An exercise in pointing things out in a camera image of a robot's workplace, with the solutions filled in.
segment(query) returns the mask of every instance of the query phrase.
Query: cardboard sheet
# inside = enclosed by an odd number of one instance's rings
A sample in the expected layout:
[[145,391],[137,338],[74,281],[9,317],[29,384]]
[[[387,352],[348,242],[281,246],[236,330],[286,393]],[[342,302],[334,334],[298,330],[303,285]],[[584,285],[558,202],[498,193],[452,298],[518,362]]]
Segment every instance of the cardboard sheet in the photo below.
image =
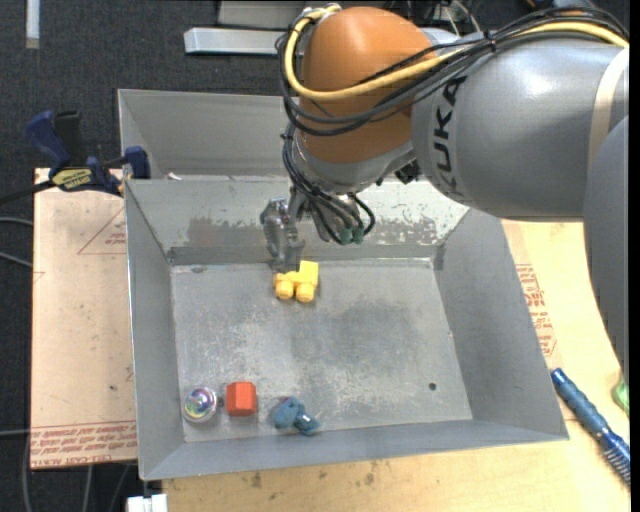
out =
[[[122,200],[36,196],[31,467],[136,457]],[[582,224],[504,223],[543,353],[615,432],[620,369],[591,291]],[[163,482],[193,510],[630,510],[630,493],[561,403],[571,440]]]
[[124,203],[35,196],[31,468],[136,457]]

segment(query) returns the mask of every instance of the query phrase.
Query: gray metal bin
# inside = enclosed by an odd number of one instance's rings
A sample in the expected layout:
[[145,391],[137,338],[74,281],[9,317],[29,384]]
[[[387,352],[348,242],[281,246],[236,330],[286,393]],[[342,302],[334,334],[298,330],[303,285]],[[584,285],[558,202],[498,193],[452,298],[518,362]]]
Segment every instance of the gray metal bin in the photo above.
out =
[[[120,91],[120,108],[123,147],[183,178],[126,186],[143,479],[567,437],[497,219],[389,181],[362,194],[378,222],[361,246],[303,228],[316,299],[280,301],[258,220],[288,190],[279,99]],[[190,386],[239,380],[257,415],[184,420]],[[315,436],[273,426],[291,395]]]

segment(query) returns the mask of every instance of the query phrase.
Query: black carpet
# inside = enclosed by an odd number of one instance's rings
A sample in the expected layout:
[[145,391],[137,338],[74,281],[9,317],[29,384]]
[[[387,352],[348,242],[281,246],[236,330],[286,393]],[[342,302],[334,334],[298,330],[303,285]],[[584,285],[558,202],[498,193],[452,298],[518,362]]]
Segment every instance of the black carpet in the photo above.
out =
[[[116,91],[121,88],[276,95],[273,57],[186,56],[183,33],[214,20],[212,1],[41,0],[40,49],[25,47],[25,2],[0,0],[0,196],[30,186],[47,161],[24,135],[43,110],[78,110],[91,154],[119,152]],[[476,0],[476,18],[499,28],[528,12],[524,0]],[[597,1],[627,28],[630,0]],[[26,197],[0,206],[0,217],[33,219]],[[0,223],[0,252],[31,259],[27,226]],[[29,421],[31,273],[0,259],[0,432]],[[0,434],[0,510],[25,510],[25,436]],[[96,466],[89,508],[121,510],[143,489],[135,467]],[[85,468],[27,475],[35,511],[80,511]]]

